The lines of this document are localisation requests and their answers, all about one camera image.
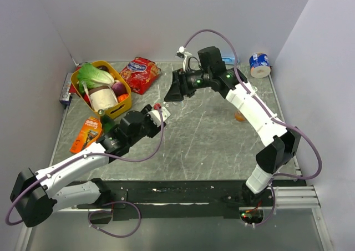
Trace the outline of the orange juice plastic bottle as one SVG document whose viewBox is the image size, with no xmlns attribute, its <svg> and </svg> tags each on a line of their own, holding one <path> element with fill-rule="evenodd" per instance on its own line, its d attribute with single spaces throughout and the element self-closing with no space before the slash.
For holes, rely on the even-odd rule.
<svg viewBox="0 0 355 251">
<path fill-rule="evenodd" d="M 257 92 L 257 91 L 258 91 L 258 88 L 255 87 L 255 86 L 252 86 L 252 90 L 253 90 L 254 92 Z M 244 122 L 244 121 L 246 121 L 246 118 L 244 117 L 244 115 L 243 115 L 240 111 L 237 111 L 237 112 L 235 113 L 235 119 L 236 119 L 237 121 L 239 121 L 239 122 Z"/>
</svg>

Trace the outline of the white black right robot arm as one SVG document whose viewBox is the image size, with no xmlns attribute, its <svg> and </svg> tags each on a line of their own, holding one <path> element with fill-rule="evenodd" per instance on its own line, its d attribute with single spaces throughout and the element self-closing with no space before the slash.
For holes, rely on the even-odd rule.
<svg viewBox="0 0 355 251">
<path fill-rule="evenodd" d="M 181 102 L 185 97 L 192 97 L 198 89 L 209 87 L 241 112 L 265 146 L 256 154 L 256 167 L 246 181 L 247 189 L 242 192 L 247 205 L 256 205 L 273 175 L 295 156 L 300 135 L 279 124 L 277 115 L 260 100 L 238 69 L 226 68 L 217 47 L 198 52 L 201 64 L 198 70 L 188 67 L 192 55 L 185 47 L 180 47 L 176 55 L 184 61 L 182 68 L 173 71 L 172 84 L 164 100 Z"/>
</svg>

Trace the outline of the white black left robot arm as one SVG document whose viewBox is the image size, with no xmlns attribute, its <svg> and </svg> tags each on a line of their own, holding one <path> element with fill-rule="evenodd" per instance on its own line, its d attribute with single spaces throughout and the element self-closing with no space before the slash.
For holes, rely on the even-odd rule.
<svg viewBox="0 0 355 251">
<path fill-rule="evenodd" d="M 124 158 L 130 148 L 144 137 L 163 135 L 166 120 L 171 116 L 165 108 L 156 104 L 146 105 L 141 111 L 128 111 L 119 123 L 99 110 L 103 134 L 90 146 L 53 166 L 33 172 L 21 171 L 15 181 L 10 200 L 11 210 L 16 210 L 20 220 L 7 225 L 24 223 L 35 227 L 52 213 L 80 204 L 94 204 L 98 208 L 110 201 L 110 190 L 101 179 L 93 179 L 81 185 L 72 185 L 78 177 Z"/>
</svg>

